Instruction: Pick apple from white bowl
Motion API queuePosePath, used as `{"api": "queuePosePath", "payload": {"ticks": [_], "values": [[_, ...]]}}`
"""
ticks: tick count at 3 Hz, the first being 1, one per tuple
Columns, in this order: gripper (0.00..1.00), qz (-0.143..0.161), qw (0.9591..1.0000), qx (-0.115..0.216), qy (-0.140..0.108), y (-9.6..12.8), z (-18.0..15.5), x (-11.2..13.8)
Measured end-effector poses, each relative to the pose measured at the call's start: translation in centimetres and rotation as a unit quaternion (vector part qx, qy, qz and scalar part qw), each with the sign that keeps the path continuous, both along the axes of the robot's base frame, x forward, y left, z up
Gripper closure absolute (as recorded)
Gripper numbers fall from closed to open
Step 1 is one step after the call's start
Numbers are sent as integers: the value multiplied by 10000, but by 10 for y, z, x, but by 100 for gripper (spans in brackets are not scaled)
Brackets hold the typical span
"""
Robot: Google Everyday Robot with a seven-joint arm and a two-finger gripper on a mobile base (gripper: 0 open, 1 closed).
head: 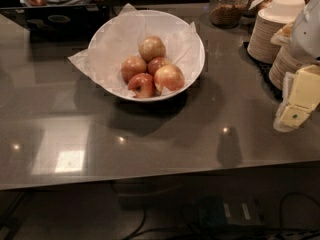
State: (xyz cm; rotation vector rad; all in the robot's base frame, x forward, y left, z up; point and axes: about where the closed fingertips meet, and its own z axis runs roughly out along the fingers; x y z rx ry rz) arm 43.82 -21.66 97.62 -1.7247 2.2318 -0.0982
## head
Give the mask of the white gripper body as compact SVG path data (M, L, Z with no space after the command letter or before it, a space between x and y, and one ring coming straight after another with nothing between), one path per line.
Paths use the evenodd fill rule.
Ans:
M291 54L304 63L320 63L320 0L310 0L297 16L290 37Z

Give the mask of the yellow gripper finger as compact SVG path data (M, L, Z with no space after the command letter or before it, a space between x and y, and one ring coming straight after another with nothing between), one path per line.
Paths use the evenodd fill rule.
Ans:
M278 125L282 129L297 129L320 104L320 67L309 65L295 74L287 72L282 91Z
M290 41L292 28L293 22L284 25L271 37L271 43L279 46L288 44Z

